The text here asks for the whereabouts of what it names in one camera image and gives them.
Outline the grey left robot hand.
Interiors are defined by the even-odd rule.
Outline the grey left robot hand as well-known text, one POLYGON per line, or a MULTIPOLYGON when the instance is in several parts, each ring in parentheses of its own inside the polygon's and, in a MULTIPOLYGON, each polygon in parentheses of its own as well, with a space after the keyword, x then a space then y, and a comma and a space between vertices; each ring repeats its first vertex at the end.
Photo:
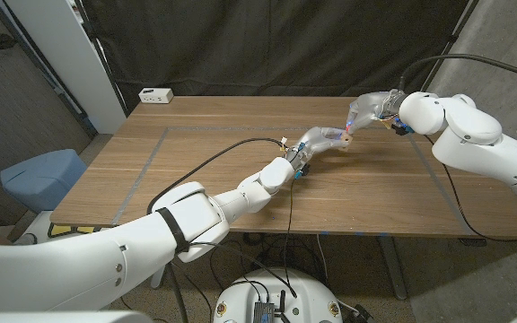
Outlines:
POLYGON ((313 127, 298 142, 291 146, 285 158, 294 169, 301 168, 314 154, 329 149, 341 149, 349 146, 349 138, 345 131, 334 127, 313 127))

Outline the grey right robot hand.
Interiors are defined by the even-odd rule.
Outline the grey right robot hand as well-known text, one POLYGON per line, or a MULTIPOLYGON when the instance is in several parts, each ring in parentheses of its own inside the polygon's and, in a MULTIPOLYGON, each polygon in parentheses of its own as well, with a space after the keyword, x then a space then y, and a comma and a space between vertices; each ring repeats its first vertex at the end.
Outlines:
POLYGON ((356 130, 369 126, 373 121, 392 118, 399 113, 407 94, 393 89, 388 92, 370 92, 350 103, 346 132, 352 135, 356 130))

